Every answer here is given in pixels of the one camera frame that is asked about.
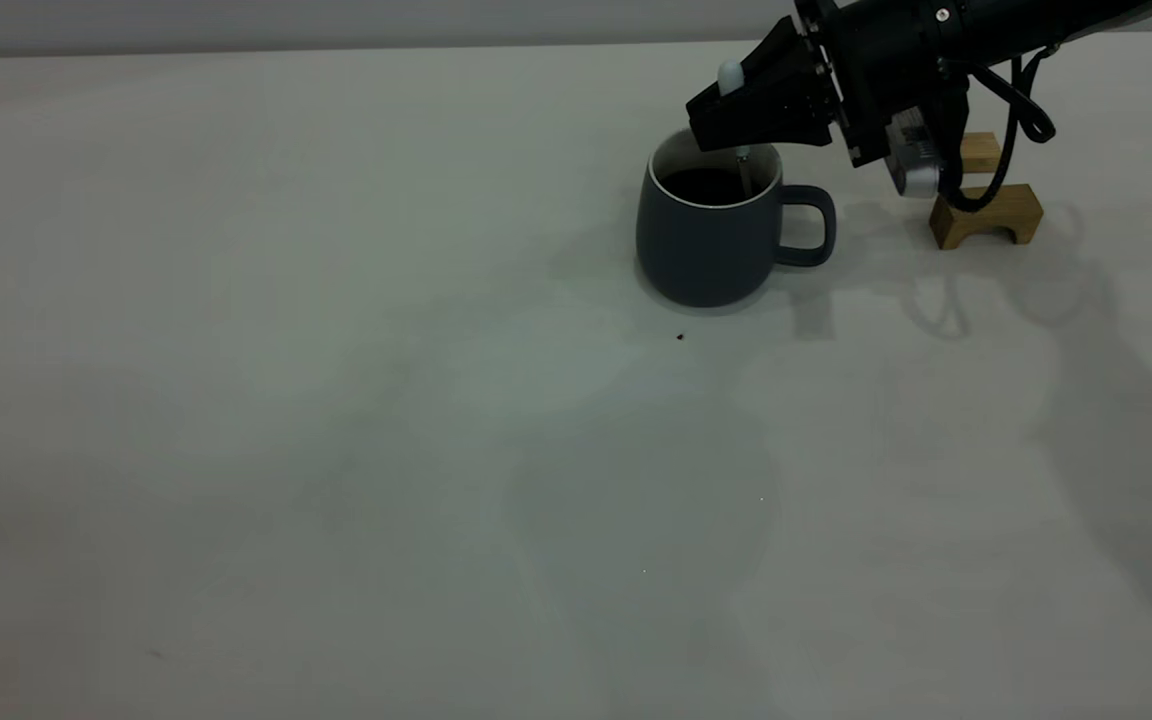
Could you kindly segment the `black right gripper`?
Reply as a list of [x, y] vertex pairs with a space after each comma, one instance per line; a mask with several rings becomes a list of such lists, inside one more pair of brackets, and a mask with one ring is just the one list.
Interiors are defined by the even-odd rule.
[[943, 169], [963, 165], [969, 1], [797, 1], [794, 15], [685, 103], [705, 151], [796, 143], [824, 147], [844, 132], [852, 164], [890, 156], [887, 128], [918, 111]]

